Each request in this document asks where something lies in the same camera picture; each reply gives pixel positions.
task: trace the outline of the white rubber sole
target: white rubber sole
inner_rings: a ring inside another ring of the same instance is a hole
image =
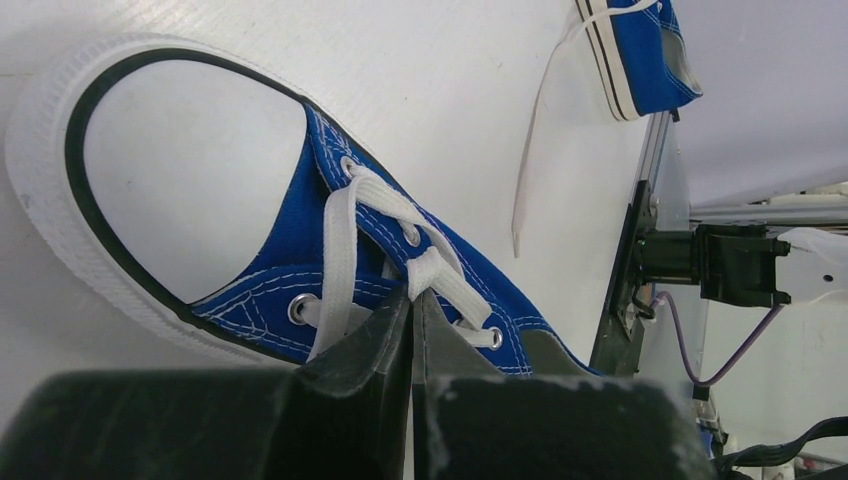
[[[577,0],[577,8],[580,10],[580,16],[585,20],[593,13],[609,7],[606,0]],[[612,19],[610,17],[598,19],[586,29],[586,32],[595,53],[601,82],[604,84],[613,117],[620,121],[638,119],[640,115],[630,95],[630,85],[615,42]]]
[[[177,37],[126,34],[84,45],[36,76],[13,110],[6,132],[6,166],[12,185],[35,228],[56,255],[77,277],[131,319],[174,343],[233,364],[286,365],[180,320],[118,265],[91,230],[74,199],[64,153],[71,112],[86,88],[104,70],[133,54],[154,48],[184,48],[213,54],[283,83],[241,58]]]

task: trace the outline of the white wall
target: white wall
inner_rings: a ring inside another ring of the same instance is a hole
[[[848,2],[674,4],[705,92],[678,125],[693,204],[848,180]]]
[[[702,377],[724,364],[765,312],[710,304]],[[846,344],[848,307],[785,308],[714,387],[725,430],[740,444],[783,443],[848,415]],[[848,461],[848,439],[816,440],[805,451]]]

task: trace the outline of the black cable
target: black cable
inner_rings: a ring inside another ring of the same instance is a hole
[[[848,417],[834,417],[815,424],[803,435],[782,445],[754,445],[739,452],[713,459],[719,478],[726,478],[733,467],[773,467],[795,458],[807,442],[825,437],[848,436]]]

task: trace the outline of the white table surface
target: white table surface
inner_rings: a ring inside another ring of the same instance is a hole
[[[588,360],[645,123],[612,121],[585,38],[552,67],[517,260],[510,240],[533,100],[564,26],[579,22],[573,2],[6,0],[2,10],[0,131],[32,72],[79,41],[154,31],[236,53],[309,92]],[[5,172],[0,225],[0,430],[57,371],[213,364],[77,281]]]

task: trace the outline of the wire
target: wire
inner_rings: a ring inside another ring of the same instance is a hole
[[[833,417],[815,424],[797,439],[780,445],[754,445],[744,450],[729,453],[713,459],[713,465],[720,476],[727,475],[734,466],[772,467],[782,465],[804,448],[807,442],[826,437],[844,437],[848,435],[848,417]]]
[[[736,352],[727,360],[727,362],[722,366],[715,375],[713,375],[708,380],[701,380],[697,376],[695,376],[695,372],[692,370],[692,365],[689,363],[689,355],[686,353],[686,344],[683,341],[683,328],[680,325],[680,316],[677,313],[677,306],[674,304],[674,299],[671,297],[671,294],[668,292],[659,292],[657,293],[654,300],[651,302],[651,308],[656,309],[663,301],[668,303],[669,308],[671,309],[671,317],[674,320],[674,329],[677,331],[677,344],[680,346],[680,355],[683,357],[683,367],[686,369],[686,375],[689,376],[689,379],[692,380],[692,383],[699,387],[710,387],[715,385],[719,380],[724,378],[727,375],[727,372],[736,365],[736,362],[742,358],[742,355],[751,348],[751,345],[759,338],[759,336],[763,333],[766,327],[771,324],[772,320],[783,310],[783,305],[776,305],[772,307],[771,310],[760,320],[760,323],[754,328],[748,338],[742,342],[742,345],[739,345],[739,348],[736,349]]]

